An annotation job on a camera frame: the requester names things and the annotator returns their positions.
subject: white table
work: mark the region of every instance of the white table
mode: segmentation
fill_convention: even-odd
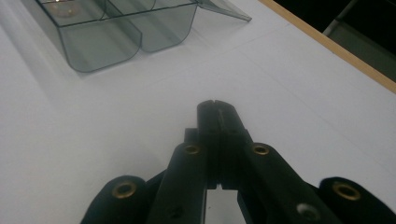
[[[79,223],[119,175],[166,168],[208,99],[307,182],[352,179],[396,211],[396,96],[255,0],[249,23],[198,9],[187,39],[89,75],[72,70],[20,0],[0,2],[0,223]],[[208,192],[206,223],[243,223]]]

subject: plastic organizer tray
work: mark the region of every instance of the plastic organizer tray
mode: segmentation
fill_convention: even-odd
[[[226,0],[23,0],[72,68],[91,72],[181,43],[197,7],[251,18]]]

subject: screw hole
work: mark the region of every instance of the screw hole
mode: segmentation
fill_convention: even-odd
[[[123,181],[118,183],[111,191],[113,197],[118,199],[125,199],[131,197],[137,190],[137,186],[132,181]]]
[[[197,154],[200,149],[196,146],[187,146],[184,148],[184,150],[186,151],[187,154],[194,155]]]
[[[357,201],[361,198],[361,193],[346,183],[334,182],[332,184],[332,190],[339,196],[350,201]]]
[[[297,205],[297,212],[305,218],[307,221],[319,221],[320,220],[320,212],[319,210],[308,204],[308,203],[299,203]]]
[[[267,147],[262,147],[262,146],[254,146],[253,151],[256,154],[264,156],[270,152],[270,149],[268,149]]]

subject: brass screw insert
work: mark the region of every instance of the brass screw insert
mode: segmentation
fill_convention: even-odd
[[[361,193],[346,183],[334,182],[332,184],[332,190],[339,196],[350,201],[357,201],[361,198]]]
[[[118,183],[111,191],[113,197],[118,199],[125,199],[131,197],[137,190],[137,185],[130,181],[125,180]]]
[[[199,153],[200,148],[198,148],[196,146],[187,146],[184,148],[184,150],[186,151],[187,154],[195,155],[195,154]]]
[[[263,146],[253,146],[253,152],[259,154],[261,156],[267,155],[270,152],[270,149]]]

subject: clear plastic tray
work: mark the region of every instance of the clear plastic tray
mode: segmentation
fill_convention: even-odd
[[[250,21],[224,0],[23,0],[72,68],[91,72],[181,43],[197,7]]]

